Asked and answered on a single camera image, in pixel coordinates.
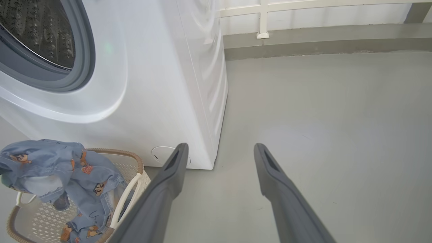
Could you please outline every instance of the washing machine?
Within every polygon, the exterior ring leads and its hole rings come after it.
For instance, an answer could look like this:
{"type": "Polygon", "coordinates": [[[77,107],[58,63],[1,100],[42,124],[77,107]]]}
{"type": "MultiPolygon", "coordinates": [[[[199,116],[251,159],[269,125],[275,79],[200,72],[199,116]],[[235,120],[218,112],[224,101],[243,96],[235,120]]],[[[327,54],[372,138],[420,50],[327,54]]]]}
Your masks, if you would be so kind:
{"type": "Polygon", "coordinates": [[[0,115],[30,139],[212,169],[228,94],[214,0],[0,0],[0,115]]]}

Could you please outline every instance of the white wall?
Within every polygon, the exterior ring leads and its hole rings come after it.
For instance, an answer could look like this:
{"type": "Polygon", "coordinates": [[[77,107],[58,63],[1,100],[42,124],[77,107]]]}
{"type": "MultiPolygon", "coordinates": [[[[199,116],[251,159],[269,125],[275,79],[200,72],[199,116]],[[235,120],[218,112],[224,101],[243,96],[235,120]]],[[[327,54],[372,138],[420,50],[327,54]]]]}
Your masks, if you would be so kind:
{"type": "MultiPolygon", "coordinates": [[[[22,132],[0,117],[0,149],[8,144],[28,140],[22,132]]],[[[16,243],[6,232],[6,221],[15,206],[16,191],[0,185],[0,239],[3,243],[16,243]]]]}
{"type": "MultiPolygon", "coordinates": [[[[259,0],[220,0],[220,9],[259,4],[259,0]]],[[[268,13],[268,30],[323,26],[403,23],[410,3],[340,6],[268,13]]],[[[223,35],[254,33],[259,29],[258,13],[221,18],[223,35]]]]}

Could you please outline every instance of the concrete floor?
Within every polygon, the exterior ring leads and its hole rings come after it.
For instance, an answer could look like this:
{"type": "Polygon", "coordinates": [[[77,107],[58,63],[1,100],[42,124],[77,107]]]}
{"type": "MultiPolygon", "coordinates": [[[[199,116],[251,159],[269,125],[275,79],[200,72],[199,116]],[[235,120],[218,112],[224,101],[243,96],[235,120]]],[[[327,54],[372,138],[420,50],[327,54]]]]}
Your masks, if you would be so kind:
{"type": "Polygon", "coordinates": [[[432,53],[229,61],[227,73],[215,169],[186,172],[166,243],[279,242],[257,142],[337,242],[432,242],[432,53]]]}

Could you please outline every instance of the white plastic laundry basket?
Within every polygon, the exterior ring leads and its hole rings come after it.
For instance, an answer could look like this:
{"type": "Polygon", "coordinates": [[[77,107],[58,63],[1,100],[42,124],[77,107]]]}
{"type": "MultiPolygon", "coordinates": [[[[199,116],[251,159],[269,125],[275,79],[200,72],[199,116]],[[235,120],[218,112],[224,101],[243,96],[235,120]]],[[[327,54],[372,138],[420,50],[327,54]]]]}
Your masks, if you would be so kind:
{"type": "MultiPolygon", "coordinates": [[[[114,149],[87,149],[94,151],[109,158],[109,160],[119,169],[124,179],[128,183],[126,190],[114,210],[111,224],[105,231],[98,243],[106,242],[114,230],[121,224],[118,221],[120,213],[127,196],[133,189],[134,194],[124,212],[126,215],[132,208],[138,197],[144,192],[150,183],[150,178],[143,169],[142,159],[131,152],[114,149]]],[[[76,206],[70,200],[67,210],[57,211],[51,204],[41,202],[34,195],[29,202],[21,201],[22,192],[18,192],[16,206],[12,210],[7,224],[8,234],[20,243],[58,243],[60,235],[66,222],[76,216],[76,206]]]]}

